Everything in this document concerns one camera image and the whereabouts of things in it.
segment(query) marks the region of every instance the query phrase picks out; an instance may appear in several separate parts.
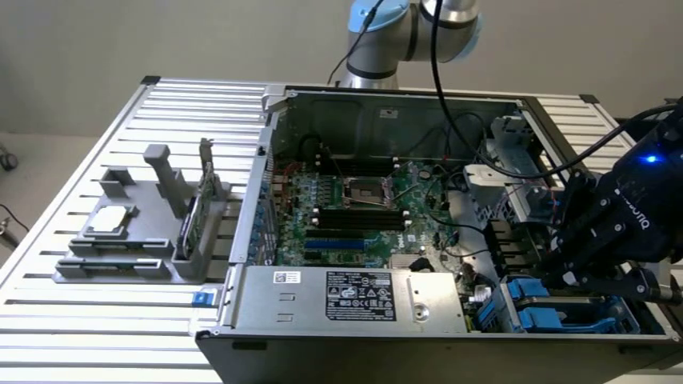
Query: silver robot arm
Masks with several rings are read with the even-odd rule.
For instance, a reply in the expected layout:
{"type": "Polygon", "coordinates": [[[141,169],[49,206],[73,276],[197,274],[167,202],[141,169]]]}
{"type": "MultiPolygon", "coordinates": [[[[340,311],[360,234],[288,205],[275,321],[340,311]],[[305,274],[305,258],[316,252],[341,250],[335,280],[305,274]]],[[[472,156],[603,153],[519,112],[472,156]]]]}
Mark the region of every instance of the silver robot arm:
{"type": "MultiPolygon", "coordinates": [[[[349,15],[349,46],[376,0],[356,0],[349,15]]],[[[436,0],[384,0],[347,60],[347,74],[339,86],[396,89],[400,61],[429,60],[429,36],[436,0]]],[[[437,59],[448,62],[469,53],[481,28],[477,0],[444,0],[439,17],[437,59]]]]}

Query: blue pcie slot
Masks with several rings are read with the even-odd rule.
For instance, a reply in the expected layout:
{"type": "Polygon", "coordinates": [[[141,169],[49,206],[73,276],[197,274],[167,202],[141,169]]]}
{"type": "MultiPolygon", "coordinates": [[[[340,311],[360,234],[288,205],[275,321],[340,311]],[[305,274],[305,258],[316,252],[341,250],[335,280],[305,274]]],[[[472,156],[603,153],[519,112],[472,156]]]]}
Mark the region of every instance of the blue pcie slot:
{"type": "Polygon", "coordinates": [[[364,250],[363,240],[311,240],[304,242],[307,250],[364,250]]]}

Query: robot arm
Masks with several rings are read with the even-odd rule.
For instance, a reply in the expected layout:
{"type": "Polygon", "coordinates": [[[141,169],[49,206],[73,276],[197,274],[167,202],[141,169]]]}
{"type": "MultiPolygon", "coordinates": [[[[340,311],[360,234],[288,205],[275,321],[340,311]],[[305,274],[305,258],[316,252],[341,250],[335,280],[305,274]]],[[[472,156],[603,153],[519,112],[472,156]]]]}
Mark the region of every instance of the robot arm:
{"type": "Polygon", "coordinates": [[[599,179],[574,172],[552,251],[539,265],[547,286],[683,302],[670,275],[670,265],[683,256],[682,118],[683,99],[611,172],[599,179]]]}
{"type": "MultiPolygon", "coordinates": [[[[371,17],[377,0],[356,0],[349,15],[347,75],[340,86],[348,88],[397,88],[400,61],[429,60],[429,32],[435,22],[435,0],[419,4],[408,0],[384,0],[371,17]]],[[[444,0],[439,16],[439,61],[464,56],[477,42],[481,17],[476,0],[444,0]]]]}

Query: blue latch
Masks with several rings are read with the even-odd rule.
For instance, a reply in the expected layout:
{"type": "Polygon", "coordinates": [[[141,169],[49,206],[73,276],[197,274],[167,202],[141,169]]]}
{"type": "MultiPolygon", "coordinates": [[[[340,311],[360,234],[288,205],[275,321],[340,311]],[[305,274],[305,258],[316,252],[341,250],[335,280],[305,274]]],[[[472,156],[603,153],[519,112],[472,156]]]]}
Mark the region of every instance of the blue latch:
{"type": "Polygon", "coordinates": [[[541,280],[537,278],[517,278],[508,282],[509,296],[513,300],[528,297],[545,298],[549,296],[541,280]]]}
{"type": "Polygon", "coordinates": [[[517,312],[521,328],[551,334],[614,334],[616,320],[603,318],[592,324],[562,324],[553,308],[527,308],[517,312]]]}
{"type": "Polygon", "coordinates": [[[195,292],[195,295],[192,296],[192,307],[196,307],[196,308],[213,307],[213,293],[195,292]]]}

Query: blue tab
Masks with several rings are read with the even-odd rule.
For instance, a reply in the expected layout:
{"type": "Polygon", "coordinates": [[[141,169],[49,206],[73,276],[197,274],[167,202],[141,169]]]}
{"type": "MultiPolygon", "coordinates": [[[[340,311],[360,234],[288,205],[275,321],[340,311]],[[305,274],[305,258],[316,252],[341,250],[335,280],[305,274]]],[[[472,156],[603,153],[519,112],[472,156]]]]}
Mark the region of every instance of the blue tab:
{"type": "Polygon", "coordinates": [[[213,307],[213,293],[195,292],[192,296],[192,307],[211,308],[213,307]]]}
{"type": "Polygon", "coordinates": [[[541,280],[537,278],[517,278],[515,280],[520,285],[521,294],[525,298],[529,296],[535,297],[547,297],[549,293],[547,292],[545,287],[543,286],[541,280]]]}
{"type": "Polygon", "coordinates": [[[489,301],[488,304],[485,305],[485,307],[481,310],[479,310],[479,314],[477,314],[479,324],[485,323],[487,317],[491,315],[492,312],[493,312],[493,301],[489,301]]]}
{"type": "Polygon", "coordinates": [[[553,308],[527,308],[517,312],[517,315],[520,316],[521,328],[525,330],[563,331],[563,324],[553,308]]]}
{"type": "Polygon", "coordinates": [[[513,280],[512,282],[508,282],[508,292],[509,296],[512,297],[512,300],[516,300],[521,297],[521,288],[520,284],[517,283],[519,280],[513,280]]]}
{"type": "MultiPolygon", "coordinates": [[[[351,32],[357,34],[363,30],[363,22],[375,4],[376,0],[355,0],[351,5],[349,15],[351,32]]],[[[408,12],[408,4],[409,0],[384,0],[376,10],[375,19],[368,25],[367,31],[372,32],[373,30],[379,30],[400,20],[401,16],[408,12]]]]}

